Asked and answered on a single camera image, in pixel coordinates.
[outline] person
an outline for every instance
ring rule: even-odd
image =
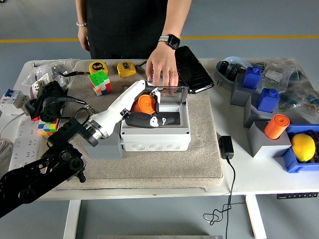
[[[191,0],[75,0],[78,37],[92,59],[148,59],[146,76],[177,86],[175,50],[164,35],[180,38]]]

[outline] hand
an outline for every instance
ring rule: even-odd
[[[84,26],[79,27],[78,38],[80,40],[81,46],[84,50],[90,51],[90,44],[88,41],[88,28]]]
[[[158,43],[146,63],[146,76],[148,81],[153,81],[153,85],[159,85],[161,72],[163,86],[178,85],[175,50],[171,49],[165,42]]]

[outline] tape measure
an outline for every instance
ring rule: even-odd
[[[119,76],[121,78],[134,75],[136,73],[135,66],[130,61],[124,61],[117,66]]]
[[[93,61],[89,66],[90,74],[93,75],[98,71],[104,71],[104,73],[108,76],[109,70],[106,66],[106,63],[103,61]]]

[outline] gray floor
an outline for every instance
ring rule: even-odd
[[[319,2],[193,0],[182,35],[318,35]],[[76,37],[74,1],[0,3],[0,39]],[[294,57],[319,90],[319,39],[184,40],[198,58]],[[0,43],[0,95],[12,88],[24,63],[45,59],[89,59],[78,42]],[[318,238],[317,198],[277,200],[257,196],[269,239]],[[243,197],[233,197],[241,202]],[[227,197],[182,197],[83,201],[77,239],[98,235],[219,235],[202,214],[220,209]],[[0,219],[0,239],[63,237],[68,202],[22,205]],[[253,238],[246,205],[230,211],[228,238]]]

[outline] blue bin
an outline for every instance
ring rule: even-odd
[[[287,127],[289,133],[305,133],[307,131],[319,133],[319,124],[291,124]],[[298,173],[299,171],[319,171],[319,163],[300,163],[295,156],[293,148],[290,147],[283,155],[286,170],[289,173]]]

